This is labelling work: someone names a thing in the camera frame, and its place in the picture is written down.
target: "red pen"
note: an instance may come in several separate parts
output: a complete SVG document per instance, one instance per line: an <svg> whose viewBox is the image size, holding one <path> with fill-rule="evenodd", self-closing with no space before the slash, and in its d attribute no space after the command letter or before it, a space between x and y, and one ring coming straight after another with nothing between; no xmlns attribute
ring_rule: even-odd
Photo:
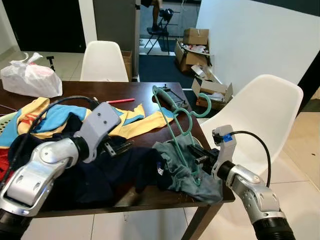
<svg viewBox="0 0 320 240"><path fill-rule="evenodd" d="M127 99L121 99L121 100L113 100L113 101L106 101L108 104L116 104L116 103L125 103L125 102L131 102L136 100L135 98L127 98Z"/></svg>

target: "white plastic bag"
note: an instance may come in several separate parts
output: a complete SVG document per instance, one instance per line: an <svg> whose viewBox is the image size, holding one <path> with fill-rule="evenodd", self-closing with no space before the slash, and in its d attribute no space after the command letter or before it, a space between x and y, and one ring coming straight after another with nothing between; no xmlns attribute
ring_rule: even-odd
<svg viewBox="0 0 320 240"><path fill-rule="evenodd" d="M47 66L32 64L39 58L35 52L32 57L24 53L26 58L11 61L11 65L0 71L3 88L9 92L32 97L53 98L62 95L62 82L57 74Z"/></svg>

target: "green basket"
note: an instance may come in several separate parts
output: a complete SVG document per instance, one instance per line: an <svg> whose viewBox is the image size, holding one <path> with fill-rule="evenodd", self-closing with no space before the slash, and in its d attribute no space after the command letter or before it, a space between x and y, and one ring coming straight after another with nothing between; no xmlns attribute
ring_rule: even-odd
<svg viewBox="0 0 320 240"><path fill-rule="evenodd" d="M2 135L2 132L6 128L7 124L14 118L14 116L17 114L17 112L9 113L7 115L4 115L0 117L0 136Z"/></svg>

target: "white plastic chair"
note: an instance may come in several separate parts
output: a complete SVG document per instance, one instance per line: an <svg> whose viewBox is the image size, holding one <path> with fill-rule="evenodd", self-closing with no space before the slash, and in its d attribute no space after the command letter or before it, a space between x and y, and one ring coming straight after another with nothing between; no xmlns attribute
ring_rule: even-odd
<svg viewBox="0 0 320 240"><path fill-rule="evenodd" d="M80 81L129 82L119 45L91 41L84 53Z"/></svg>
<svg viewBox="0 0 320 240"><path fill-rule="evenodd" d="M200 126L211 148L218 148L212 130L219 126L230 124L234 131L258 135L268 147L272 163L288 138L302 98L303 91L297 85L273 75L260 75ZM236 134L235 139L233 163L262 174L268 167L262 145L247 134Z"/></svg>

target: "wooden table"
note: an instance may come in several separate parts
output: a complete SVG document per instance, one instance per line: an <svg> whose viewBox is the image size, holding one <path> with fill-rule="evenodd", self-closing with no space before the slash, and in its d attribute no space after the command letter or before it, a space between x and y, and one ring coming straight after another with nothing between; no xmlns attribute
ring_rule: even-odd
<svg viewBox="0 0 320 240"><path fill-rule="evenodd" d="M158 105L152 102L152 86L164 86L164 83L155 82L79 82L79 81L63 81L63 96L83 95L87 97L96 97L100 102L119 100L127 98L135 98L133 102L115 103L115 107L124 110L133 110L138 104L142 103L146 116L154 113L159 109ZM177 82L168 82L166 85L171 88L178 96L185 98L184 92ZM3 90L0 82L0 104L6 105L14 109L20 109L26 104L34 100L35 97L18 95ZM84 100L70 100L65 102L68 105L77 105L88 107ZM9 110L1 108L1 113L10 113ZM203 147L210 149L208 142L195 117L193 119L192 135L202 143ZM189 126L188 119L185 115L178 116L178 120L183 129ZM179 134L179 130L174 123L171 127L175 135ZM171 135L166 127L154 129L148 133L133 138L136 146L152 147L157 142L164 142L171 139ZM230 189L223 187L223 200L215 205L207 205L204 202L197 201L182 192L160 191L156 186L148 186L141 194L135 192L134 187L128 188L126 192L118 196L114 206L90 206L85 209L68 209L60 211L40 211L37 218L61 217L74 215L90 215L114 212L129 212L139 210L156 210L170 208L198 207L193 219L186 229L182 239L196 240L206 229L210 221L216 215L223 203L233 202L235 197Z"/></svg>

